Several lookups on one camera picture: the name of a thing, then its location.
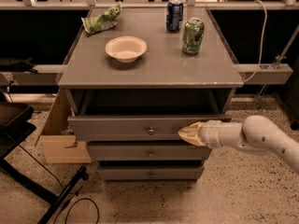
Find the drawer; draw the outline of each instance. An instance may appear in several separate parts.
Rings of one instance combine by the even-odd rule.
[[[96,142],[88,150],[93,161],[206,160],[211,152],[184,141]]]
[[[75,116],[68,123],[78,140],[179,140],[178,130],[198,120],[230,120],[226,115],[204,116]]]
[[[124,163],[101,163],[99,162],[99,175],[103,180],[183,180],[183,179],[198,179],[204,171],[201,163],[179,162],[170,165],[148,164],[137,162],[131,164]]]

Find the white robotic arm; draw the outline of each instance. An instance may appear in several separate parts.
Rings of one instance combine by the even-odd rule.
[[[219,120],[196,122],[180,129],[178,135],[196,146],[233,147],[254,155],[272,152],[299,174],[299,143],[263,116],[250,116],[243,124]]]

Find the speckled floor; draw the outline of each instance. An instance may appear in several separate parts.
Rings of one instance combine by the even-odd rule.
[[[28,101],[41,113],[32,118],[38,129],[21,144],[43,164],[45,158],[37,139],[52,101],[52,97]],[[251,98],[234,98],[227,113],[233,121],[242,121],[253,114],[263,115],[299,141],[299,131],[290,129],[290,117],[278,99],[264,98],[263,109],[258,111]],[[60,193],[57,181],[19,147],[7,160],[42,186]],[[45,165],[64,185],[80,167],[79,164]],[[91,198],[99,208],[99,223],[299,223],[299,175],[275,155],[258,157],[230,148],[214,149],[197,182],[105,182],[100,180],[95,163],[86,167],[90,178],[76,185],[74,189],[81,185],[83,188],[71,204],[80,198]],[[37,223],[49,208],[46,202],[3,173],[0,173],[0,197],[0,223]],[[69,207],[56,223],[64,223]],[[74,206],[67,223],[95,223],[95,220],[93,204],[83,201]]]

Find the soda can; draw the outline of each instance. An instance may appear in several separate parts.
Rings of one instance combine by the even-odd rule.
[[[183,51],[189,55],[196,55],[204,37],[205,25],[199,18],[187,20],[183,35]]]
[[[172,0],[167,5],[166,29],[177,33],[183,21],[183,4],[179,0]]]

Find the can lid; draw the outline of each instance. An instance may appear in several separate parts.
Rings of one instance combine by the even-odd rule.
[[[171,0],[172,4],[180,4],[180,0]]]
[[[190,24],[194,24],[194,25],[198,25],[201,23],[200,19],[199,18],[196,18],[196,17],[191,17],[188,19],[188,23]]]

